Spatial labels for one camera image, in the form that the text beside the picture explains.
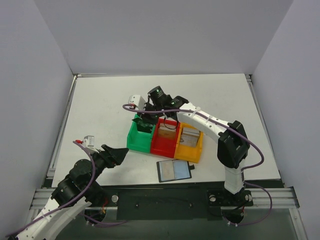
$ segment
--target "black object in green bin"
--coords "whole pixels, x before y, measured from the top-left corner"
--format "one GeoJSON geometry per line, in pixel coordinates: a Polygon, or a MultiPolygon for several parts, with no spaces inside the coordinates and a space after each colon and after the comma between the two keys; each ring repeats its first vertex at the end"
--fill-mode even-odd
{"type": "Polygon", "coordinates": [[[139,132],[148,133],[150,134],[152,132],[152,129],[154,127],[153,124],[144,122],[140,117],[136,117],[132,119],[136,123],[136,128],[139,132]]]}

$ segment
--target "table top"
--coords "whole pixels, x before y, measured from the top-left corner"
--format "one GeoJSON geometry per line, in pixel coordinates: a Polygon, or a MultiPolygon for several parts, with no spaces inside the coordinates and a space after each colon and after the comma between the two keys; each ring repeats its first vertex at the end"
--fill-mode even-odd
{"type": "MultiPolygon", "coordinates": [[[[147,92],[160,85],[173,98],[180,95],[201,110],[219,119],[238,120],[247,137],[263,152],[265,162],[246,169],[246,180],[280,179],[280,174],[261,123],[254,99],[244,74],[196,74],[159,76],[79,77],[75,86],[52,187],[65,178],[76,161],[88,159],[72,141],[95,136],[95,147],[102,144],[124,148],[134,113],[122,109],[131,95],[147,99],[147,92]]],[[[202,156],[192,178],[159,183],[156,162],[169,158],[129,151],[120,166],[105,169],[97,179],[102,186],[220,182],[225,180],[225,167],[217,158],[218,145],[208,136],[203,138],[202,156]]],[[[245,165],[261,160],[251,147],[245,165]]]]}

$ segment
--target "plastic container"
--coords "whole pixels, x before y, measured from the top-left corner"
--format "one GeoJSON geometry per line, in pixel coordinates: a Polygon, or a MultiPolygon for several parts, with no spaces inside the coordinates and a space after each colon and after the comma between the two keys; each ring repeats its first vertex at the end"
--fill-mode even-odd
{"type": "Polygon", "coordinates": [[[180,137],[181,137],[182,130],[185,127],[191,128],[191,129],[196,129],[193,126],[190,126],[189,124],[186,124],[183,122],[180,123],[179,134],[178,134],[178,138],[176,141],[174,158],[180,159],[180,160],[186,160],[186,161],[193,162],[193,163],[197,164],[200,160],[201,153],[202,153],[202,143],[203,143],[203,139],[204,139],[204,133],[200,132],[200,137],[199,137],[198,142],[195,147],[181,145],[180,144],[180,137]]]}
{"type": "Polygon", "coordinates": [[[129,134],[126,138],[126,147],[130,150],[139,151],[143,153],[150,153],[150,146],[152,137],[155,132],[155,128],[156,126],[153,126],[151,133],[138,131],[137,124],[133,121],[129,134]]]}
{"type": "Polygon", "coordinates": [[[177,125],[176,121],[170,121],[167,119],[165,120],[165,125],[168,126],[169,128],[176,127],[175,137],[173,139],[158,136],[159,126],[160,124],[163,124],[163,123],[164,123],[164,119],[159,118],[158,123],[154,129],[154,134],[151,141],[150,153],[173,159],[175,157],[175,152],[176,152],[180,123],[178,123],[178,126],[176,127],[177,125]]]}

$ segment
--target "gray wall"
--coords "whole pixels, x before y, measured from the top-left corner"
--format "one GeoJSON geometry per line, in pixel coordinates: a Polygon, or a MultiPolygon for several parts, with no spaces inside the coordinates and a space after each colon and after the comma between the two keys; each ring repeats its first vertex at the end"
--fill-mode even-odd
{"type": "Polygon", "coordinates": [[[74,73],[252,74],[292,0],[34,0],[74,73]]]}
{"type": "Polygon", "coordinates": [[[253,74],[277,165],[320,236],[320,2],[295,0],[253,74]]]}
{"type": "Polygon", "coordinates": [[[32,0],[0,3],[0,239],[45,177],[73,79],[32,0]]]}

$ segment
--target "metal frame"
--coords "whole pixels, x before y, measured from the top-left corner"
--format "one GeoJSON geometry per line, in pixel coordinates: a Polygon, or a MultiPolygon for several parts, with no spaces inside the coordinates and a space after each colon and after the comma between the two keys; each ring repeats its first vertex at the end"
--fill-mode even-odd
{"type": "MultiPolygon", "coordinates": [[[[73,95],[74,95],[74,91],[75,91],[75,87],[76,87],[76,83],[77,83],[77,78],[81,78],[81,77],[107,77],[109,75],[107,74],[75,74],[72,84],[71,84],[71,88],[69,91],[69,95],[68,95],[68,100],[67,100],[67,105],[66,105],[66,109],[63,115],[63,120],[59,129],[59,133],[55,142],[55,146],[54,146],[54,150],[52,153],[52,158],[50,161],[50,165],[48,168],[48,172],[47,172],[47,179],[53,179],[54,175],[55,175],[55,170],[56,170],[56,164],[57,164],[57,159],[59,156],[59,152],[60,152],[60,148],[61,148],[61,143],[62,143],[62,139],[64,136],[64,131],[66,128],[66,123],[67,123],[67,119],[68,119],[68,115],[69,115],[69,111],[70,111],[70,107],[71,107],[71,103],[72,103],[72,99],[73,99],[73,95]]],[[[261,112],[261,109],[259,107],[258,104],[258,100],[253,88],[253,84],[251,81],[251,76],[250,75],[245,75],[249,89],[251,91],[252,97],[254,99],[254,103],[256,105],[256,109],[258,111],[258,114],[260,116],[266,137],[268,139],[269,145],[271,147],[272,153],[273,152],[273,148],[272,148],[272,144],[269,138],[269,134],[268,134],[268,130],[263,118],[263,114],[261,112]]],[[[261,189],[250,189],[251,193],[252,193],[252,197],[253,197],[253,202],[254,205],[250,208],[253,209],[266,209],[270,207],[270,200],[269,198],[266,196],[265,192],[262,191],[261,189]]],[[[37,216],[38,212],[40,209],[42,209],[45,204],[47,203],[49,197],[51,196],[51,193],[54,191],[54,188],[50,188],[50,189],[45,189],[45,188],[41,188],[41,189],[36,189],[31,206],[30,206],[30,210],[27,216],[27,220],[26,223],[31,222],[35,216],[37,216]]],[[[303,222],[299,213],[299,202],[298,199],[296,197],[295,191],[293,188],[269,188],[268,191],[271,194],[272,197],[272,201],[273,201],[273,208],[275,209],[289,209],[291,218],[292,218],[292,222],[293,222],[293,226],[297,235],[297,238],[299,240],[307,240],[307,234],[305,232],[305,228],[303,226],[303,222]]],[[[112,211],[116,211],[117,208],[116,207],[110,207],[109,208],[112,211]]]]}

